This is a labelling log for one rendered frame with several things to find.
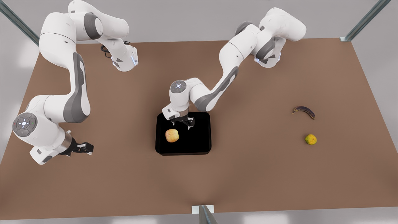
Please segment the silver frame post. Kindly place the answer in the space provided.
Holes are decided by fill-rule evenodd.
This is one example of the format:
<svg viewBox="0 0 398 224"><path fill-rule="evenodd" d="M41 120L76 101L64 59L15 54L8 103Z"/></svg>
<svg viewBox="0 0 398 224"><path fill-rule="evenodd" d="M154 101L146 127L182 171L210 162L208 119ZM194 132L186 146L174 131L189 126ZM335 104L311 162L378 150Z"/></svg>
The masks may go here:
<svg viewBox="0 0 398 224"><path fill-rule="evenodd" d="M3 0L0 0L0 12L39 46L39 36Z"/></svg>
<svg viewBox="0 0 398 224"><path fill-rule="evenodd" d="M199 214L199 224L218 224L214 217L214 205L193 205L192 214Z"/></svg>
<svg viewBox="0 0 398 224"><path fill-rule="evenodd" d="M367 14L354 26L354 28L343 37L340 37L341 42L351 42L353 39L372 21L389 3L391 0L378 0L377 3L367 12Z"/></svg>

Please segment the black square tray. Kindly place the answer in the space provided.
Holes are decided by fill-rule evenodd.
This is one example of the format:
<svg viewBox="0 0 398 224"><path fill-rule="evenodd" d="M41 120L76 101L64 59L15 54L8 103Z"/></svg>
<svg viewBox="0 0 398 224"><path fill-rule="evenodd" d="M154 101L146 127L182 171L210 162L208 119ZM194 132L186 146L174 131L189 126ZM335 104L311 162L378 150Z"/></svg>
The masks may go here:
<svg viewBox="0 0 398 224"><path fill-rule="evenodd" d="M188 128L182 122L166 120L160 113L157 116L155 150L162 156L172 155L204 155L211 150L211 121L206 112L190 112L189 117L194 118L194 126ZM179 139L176 142L168 142L165 133L169 129L176 129Z"/></svg>

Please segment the dark overripe banana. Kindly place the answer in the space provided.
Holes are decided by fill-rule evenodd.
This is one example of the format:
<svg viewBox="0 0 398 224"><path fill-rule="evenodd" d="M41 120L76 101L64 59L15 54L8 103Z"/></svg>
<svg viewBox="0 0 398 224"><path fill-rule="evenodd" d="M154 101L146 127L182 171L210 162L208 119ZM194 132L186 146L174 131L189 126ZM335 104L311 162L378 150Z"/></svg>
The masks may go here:
<svg viewBox="0 0 398 224"><path fill-rule="evenodd" d="M299 111L307 113L310 116L311 119L315 119L315 117L316 117L314 112L310 108L307 108L305 106L296 106L293 109L293 113L292 114L294 114L295 112L299 112Z"/></svg>

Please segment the yellow-red apple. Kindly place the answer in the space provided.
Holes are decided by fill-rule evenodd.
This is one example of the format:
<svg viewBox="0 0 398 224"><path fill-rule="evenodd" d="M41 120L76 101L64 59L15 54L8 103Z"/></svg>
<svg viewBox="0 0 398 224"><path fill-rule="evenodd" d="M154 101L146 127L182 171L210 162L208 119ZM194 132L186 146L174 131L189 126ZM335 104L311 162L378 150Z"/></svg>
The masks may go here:
<svg viewBox="0 0 398 224"><path fill-rule="evenodd" d="M165 138L167 142L176 142L179 139L179 133L176 129L168 129L165 132Z"/></svg>

